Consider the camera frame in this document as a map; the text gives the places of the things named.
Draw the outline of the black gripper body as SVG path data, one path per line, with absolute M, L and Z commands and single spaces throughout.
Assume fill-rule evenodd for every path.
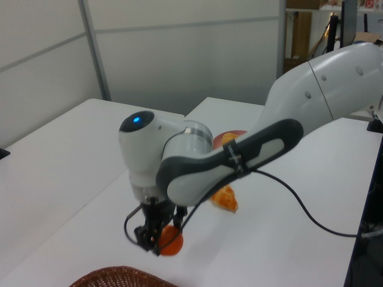
M 148 203 L 141 205 L 145 216 L 144 227 L 147 230 L 162 230 L 173 218 L 175 204 L 167 199 L 155 201 L 155 198 L 151 197 Z

